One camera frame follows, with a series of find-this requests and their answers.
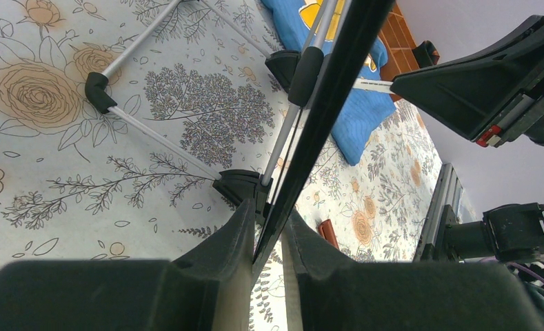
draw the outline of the tablecloth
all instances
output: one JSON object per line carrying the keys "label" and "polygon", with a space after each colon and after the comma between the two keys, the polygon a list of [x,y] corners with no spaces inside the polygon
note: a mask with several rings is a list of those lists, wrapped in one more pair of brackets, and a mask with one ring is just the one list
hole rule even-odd
{"label": "tablecloth", "polygon": [[[24,259],[172,260],[225,224],[233,207],[205,174],[97,114],[83,95],[87,74],[123,52],[167,1],[4,2],[0,268]],[[215,4],[255,42],[281,49],[259,2]],[[194,1],[128,59],[108,92],[218,171],[262,171],[288,108],[263,56]],[[357,261],[412,258],[441,167],[416,108],[396,107],[355,167],[327,141],[296,205],[310,226],[330,218]],[[274,177],[290,162],[281,159]],[[283,296],[277,245],[252,293],[251,330],[286,329]]]}

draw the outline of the black foam grip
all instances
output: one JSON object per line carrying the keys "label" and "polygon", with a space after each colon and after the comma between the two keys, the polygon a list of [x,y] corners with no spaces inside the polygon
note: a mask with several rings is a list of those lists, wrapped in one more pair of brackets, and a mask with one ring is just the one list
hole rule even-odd
{"label": "black foam grip", "polygon": [[289,102],[300,107],[306,106],[316,85],[316,79],[319,77],[324,57],[323,51],[316,47],[304,50],[292,78],[290,93],[288,93]]}
{"label": "black foam grip", "polygon": [[109,79],[98,72],[89,72],[85,82],[85,96],[101,114],[107,114],[109,107],[117,106],[117,102],[105,93],[108,82]]}

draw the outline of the blue cloth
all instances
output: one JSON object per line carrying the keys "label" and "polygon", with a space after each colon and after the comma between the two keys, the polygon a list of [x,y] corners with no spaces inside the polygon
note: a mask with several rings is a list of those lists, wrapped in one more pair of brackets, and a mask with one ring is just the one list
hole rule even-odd
{"label": "blue cloth", "polygon": [[[304,0],[262,0],[262,2],[272,11],[276,30],[284,46],[289,50],[300,50],[309,32],[299,13],[305,5]],[[331,46],[331,41],[325,41],[323,46],[325,54],[330,51]],[[387,63],[387,50],[379,39],[372,46],[370,55],[375,61],[376,70],[371,71],[369,66],[363,66],[360,77],[379,80],[381,79],[379,68]],[[332,136],[350,165],[354,166],[359,162],[371,132],[395,110],[388,94],[351,90],[332,129]]]}

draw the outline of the black object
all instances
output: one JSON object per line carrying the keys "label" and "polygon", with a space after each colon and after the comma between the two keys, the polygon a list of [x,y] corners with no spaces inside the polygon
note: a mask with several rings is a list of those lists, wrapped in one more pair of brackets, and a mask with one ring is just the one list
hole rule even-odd
{"label": "black object", "polygon": [[298,162],[292,163],[286,172],[256,247],[253,283],[270,256],[393,3],[393,0],[351,2],[294,152]]}
{"label": "black object", "polygon": [[460,261],[495,256],[502,262],[529,263],[544,254],[544,205],[510,204],[483,213],[483,220],[458,224],[450,205],[439,220],[435,244],[419,261]]}
{"label": "black object", "polygon": [[544,146],[544,17],[468,57],[400,74],[391,90],[483,147],[522,134]]}
{"label": "black object", "polygon": [[101,114],[107,114],[109,107],[117,106],[117,102],[105,92],[108,83],[109,79],[98,72],[89,72],[85,82],[85,96]]}
{"label": "black object", "polygon": [[294,105],[304,107],[308,104],[316,80],[319,77],[325,55],[320,48],[307,47],[298,62],[292,85],[288,93],[288,101]]}
{"label": "black object", "polygon": [[357,263],[297,212],[282,253],[289,330],[544,330],[497,263]]}
{"label": "black object", "polygon": [[247,330],[253,240],[245,200],[172,263],[12,263],[0,271],[0,330]]}
{"label": "black object", "polygon": [[220,174],[221,179],[213,183],[213,188],[236,207],[247,199],[253,199],[256,223],[263,225],[270,209],[268,195],[274,179],[270,179],[268,186],[262,186],[261,176],[255,171],[225,170]]}
{"label": "black object", "polygon": [[430,40],[422,41],[422,43],[412,50],[414,58],[418,63],[418,67],[426,68],[438,63],[440,55]]}
{"label": "black object", "polygon": [[290,85],[292,85],[292,78],[296,72],[300,56],[298,50],[279,50],[272,53],[270,58],[265,60],[265,65],[276,77],[286,93],[290,91]]}

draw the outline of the purple cable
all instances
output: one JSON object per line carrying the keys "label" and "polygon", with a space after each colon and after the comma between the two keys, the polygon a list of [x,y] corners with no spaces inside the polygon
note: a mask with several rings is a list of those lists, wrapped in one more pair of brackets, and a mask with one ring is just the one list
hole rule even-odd
{"label": "purple cable", "polygon": [[528,274],[528,275],[534,277],[535,279],[541,281],[542,284],[544,284],[544,278],[540,277],[539,274],[537,274],[537,273],[531,271],[530,269],[524,267],[523,265],[517,264],[517,263],[513,263],[513,262],[507,262],[506,265],[510,265],[510,266],[512,266],[513,268],[516,268],[516,269],[518,269],[518,270],[520,270],[520,271],[523,271],[523,272],[525,272],[526,274]]}

